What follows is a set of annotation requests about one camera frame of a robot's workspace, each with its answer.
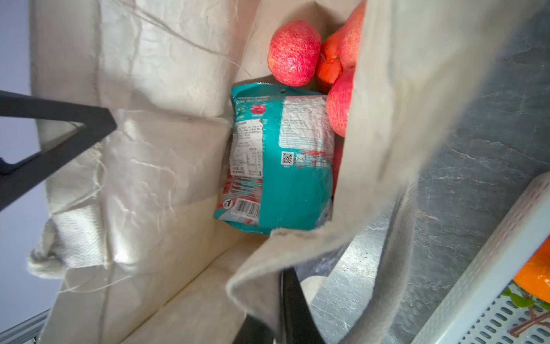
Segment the pink green candy bag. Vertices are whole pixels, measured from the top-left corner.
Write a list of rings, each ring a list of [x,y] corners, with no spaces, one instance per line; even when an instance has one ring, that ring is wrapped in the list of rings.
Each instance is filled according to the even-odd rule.
[[[251,83],[231,97],[229,172],[214,218],[264,235],[322,226],[332,213],[335,151],[326,95]]]

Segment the red apple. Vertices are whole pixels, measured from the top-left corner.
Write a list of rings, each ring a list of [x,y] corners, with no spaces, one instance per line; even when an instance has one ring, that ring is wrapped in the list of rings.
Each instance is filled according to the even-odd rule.
[[[366,1],[361,1],[341,29],[337,52],[345,70],[355,68],[357,64],[366,4]]]
[[[321,35],[311,23],[290,21],[272,36],[268,68],[283,85],[305,86],[315,76],[321,45]]]
[[[327,96],[329,124],[338,136],[345,137],[352,100],[355,68],[346,69],[335,80]]]

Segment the red tomato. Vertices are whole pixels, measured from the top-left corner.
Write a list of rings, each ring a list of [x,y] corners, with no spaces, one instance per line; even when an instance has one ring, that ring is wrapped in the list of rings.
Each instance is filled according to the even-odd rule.
[[[342,74],[343,67],[337,51],[341,32],[342,30],[337,30],[321,46],[315,79],[323,93],[328,93],[336,79]]]

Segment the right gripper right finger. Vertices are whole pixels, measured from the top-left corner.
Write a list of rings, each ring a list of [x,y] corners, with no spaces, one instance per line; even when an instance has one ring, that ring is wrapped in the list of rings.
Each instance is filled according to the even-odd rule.
[[[274,331],[248,315],[234,338],[235,344],[313,343],[324,344],[312,318],[295,268],[283,270],[279,277],[279,319],[281,329]]]

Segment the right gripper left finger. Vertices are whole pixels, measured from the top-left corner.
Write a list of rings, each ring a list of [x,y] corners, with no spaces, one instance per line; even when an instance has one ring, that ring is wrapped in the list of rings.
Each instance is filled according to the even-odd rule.
[[[77,133],[53,148],[18,163],[1,160],[1,209],[7,208],[87,149],[108,137],[117,124],[105,107],[44,100],[1,91],[1,117],[80,123]]]

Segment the cream canvas grocery bag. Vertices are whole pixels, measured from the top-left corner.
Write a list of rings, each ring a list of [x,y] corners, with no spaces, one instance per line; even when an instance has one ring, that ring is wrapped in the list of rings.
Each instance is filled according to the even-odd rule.
[[[418,174],[542,1],[369,1],[332,219],[246,234],[214,218],[231,87],[267,76],[291,19],[327,33],[355,1],[32,1],[32,93],[99,105],[117,128],[46,181],[28,267],[64,289],[43,343],[231,343],[251,315],[282,335],[284,268],[395,210],[374,295],[345,336],[379,343],[405,292]]]

